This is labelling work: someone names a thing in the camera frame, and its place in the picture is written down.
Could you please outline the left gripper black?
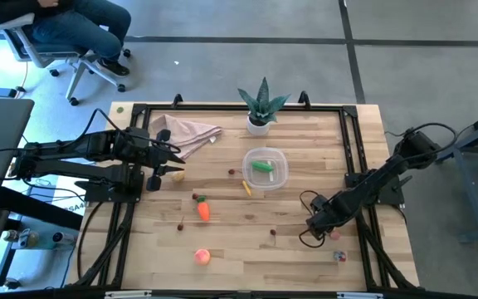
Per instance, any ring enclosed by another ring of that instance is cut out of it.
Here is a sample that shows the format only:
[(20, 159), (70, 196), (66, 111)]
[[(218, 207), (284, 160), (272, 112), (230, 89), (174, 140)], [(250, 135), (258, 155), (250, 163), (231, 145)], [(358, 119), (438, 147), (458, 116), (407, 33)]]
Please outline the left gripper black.
[(149, 137), (149, 132), (140, 128), (129, 127), (123, 130), (124, 144), (122, 145), (122, 160), (144, 166), (159, 166), (153, 170), (147, 179), (147, 191), (159, 191), (161, 177), (166, 173), (183, 171), (182, 168), (162, 165), (167, 160), (184, 164), (185, 161), (178, 155), (181, 150), (176, 145), (169, 143), (171, 131), (167, 129), (158, 132), (158, 139)]

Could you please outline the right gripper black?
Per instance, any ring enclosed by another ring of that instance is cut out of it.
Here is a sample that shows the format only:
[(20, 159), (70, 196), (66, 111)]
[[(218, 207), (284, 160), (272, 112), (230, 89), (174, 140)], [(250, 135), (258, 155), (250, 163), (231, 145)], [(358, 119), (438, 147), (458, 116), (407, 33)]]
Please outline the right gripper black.
[(312, 215), (306, 220), (310, 234), (320, 240), (328, 231), (347, 223), (354, 211), (341, 194), (327, 199), (317, 194), (310, 202)]

